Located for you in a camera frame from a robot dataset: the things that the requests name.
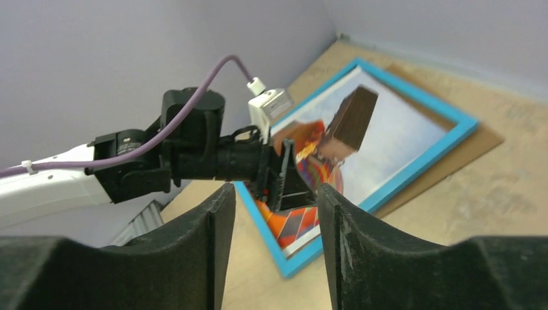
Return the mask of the hot air balloon photo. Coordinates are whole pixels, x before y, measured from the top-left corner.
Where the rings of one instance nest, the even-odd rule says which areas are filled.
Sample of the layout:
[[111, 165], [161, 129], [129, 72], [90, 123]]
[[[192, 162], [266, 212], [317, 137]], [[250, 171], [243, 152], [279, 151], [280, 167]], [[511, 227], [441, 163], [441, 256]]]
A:
[[443, 138], [446, 129], [355, 67], [272, 130], [295, 142], [304, 180], [360, 203]]

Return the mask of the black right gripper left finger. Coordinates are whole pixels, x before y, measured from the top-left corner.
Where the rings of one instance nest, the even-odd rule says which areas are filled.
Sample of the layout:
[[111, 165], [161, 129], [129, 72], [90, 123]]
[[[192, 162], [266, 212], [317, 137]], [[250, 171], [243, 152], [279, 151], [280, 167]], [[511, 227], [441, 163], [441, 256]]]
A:
[[235, 187], [124, 246], [1, 238], [2, 309], [220, 309]]

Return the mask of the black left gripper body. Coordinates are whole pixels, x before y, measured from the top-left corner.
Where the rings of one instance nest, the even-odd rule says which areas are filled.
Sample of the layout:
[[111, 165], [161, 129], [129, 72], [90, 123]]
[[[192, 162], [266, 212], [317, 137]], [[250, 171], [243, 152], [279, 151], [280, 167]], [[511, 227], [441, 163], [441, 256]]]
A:
[[280, 151], [268, 139], [264, 144], [258, 127], [250, 125], [219, 138], [215, 179], [244, 181], [253, 199], [271, 212], [314, 207], [316, 193], [302, 177], [295, 158], [295, 142], [281, 140]]

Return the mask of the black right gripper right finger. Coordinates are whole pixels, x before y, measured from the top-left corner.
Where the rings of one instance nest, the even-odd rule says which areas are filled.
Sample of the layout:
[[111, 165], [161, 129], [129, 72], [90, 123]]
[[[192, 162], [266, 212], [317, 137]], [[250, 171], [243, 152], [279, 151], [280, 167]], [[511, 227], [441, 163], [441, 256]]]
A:
[[330, 185], [319, 218], [333, 309], [546, 309], [547, 237], [440, 245], [358, 208]]

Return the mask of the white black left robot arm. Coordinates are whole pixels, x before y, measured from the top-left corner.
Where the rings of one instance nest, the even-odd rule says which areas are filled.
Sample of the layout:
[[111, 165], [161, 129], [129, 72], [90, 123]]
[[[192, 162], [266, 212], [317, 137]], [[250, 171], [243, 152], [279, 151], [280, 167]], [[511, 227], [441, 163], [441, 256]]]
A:
[[97, 137], [22, 172], [1, 174], [1, 227], [78, 207], [118, 204], [184, 180], [244, 181], [251, 196], [273, 212], [312, 207], [316, 193], [302, 177], [295, 144], [271, 139], [270, 122], [291, 107], [284, 89], [265, 90], [248, 103], [251, 124], [222, 136], [225, 100], [208, 90], [173, 131], [194, 87], [169, 90], [162, 113], [147, 129]]

